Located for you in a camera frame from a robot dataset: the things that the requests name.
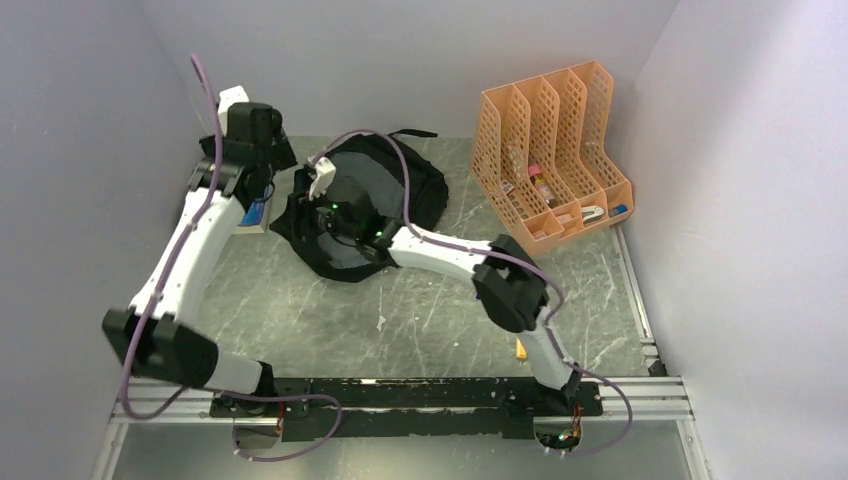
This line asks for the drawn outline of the black student backpack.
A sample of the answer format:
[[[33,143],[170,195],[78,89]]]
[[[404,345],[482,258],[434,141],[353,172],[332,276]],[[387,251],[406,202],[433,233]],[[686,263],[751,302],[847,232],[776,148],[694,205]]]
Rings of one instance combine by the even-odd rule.
[[[396,131],[386,137],[353,135],[324,155],[336,167],[331,185],[360,185],[380,214],[387,217],[383,236],[396,232],[405,217],[418,227],[433,229],[449,199],[444,174],[403,143],[403,134]],[[285,209],[271,222],[271,231],[287,240],[296,255],[325,279],[358,283],[392,266],[388,253],[362,255],[337,243],[317,226],[308,198],[311,175],[308,165],[295,171]]]

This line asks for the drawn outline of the blue orange paperback book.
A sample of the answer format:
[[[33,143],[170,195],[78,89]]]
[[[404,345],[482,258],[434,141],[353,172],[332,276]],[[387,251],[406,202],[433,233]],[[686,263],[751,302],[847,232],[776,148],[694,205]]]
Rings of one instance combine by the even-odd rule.
[[[234,231],[235,234],[264,234],[268,231],[272,201],[254,202]]]

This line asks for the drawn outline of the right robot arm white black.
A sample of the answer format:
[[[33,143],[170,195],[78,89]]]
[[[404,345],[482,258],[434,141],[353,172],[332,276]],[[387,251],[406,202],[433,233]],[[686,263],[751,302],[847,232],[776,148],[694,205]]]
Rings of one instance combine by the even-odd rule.
[[[380,214],[355,184],[310,195],[306,203],[319,229],[372,264],[426,270],[469,283],[489,320],[523,345],[542,406],[562,414],[576,403],[582,374],[553,323],[557,308],[548,293],[553,281],[511,236],[485,242],[437,234],[405,218]]]

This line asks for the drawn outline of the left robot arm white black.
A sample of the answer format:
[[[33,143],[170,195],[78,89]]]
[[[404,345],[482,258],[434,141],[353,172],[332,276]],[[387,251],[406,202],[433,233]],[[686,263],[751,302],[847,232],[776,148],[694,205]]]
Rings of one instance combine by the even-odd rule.
[[[200,141],[205,157],[192,172],[178,226],[151,278],[129,306],[107,311],[102,329],[130,374],[237,392],[237,403],[261,416],[277,400],[269,366],[221,349],[192,325],[227,240],[296,157],[272,106],[236,102],[225,118],[222,139]]]

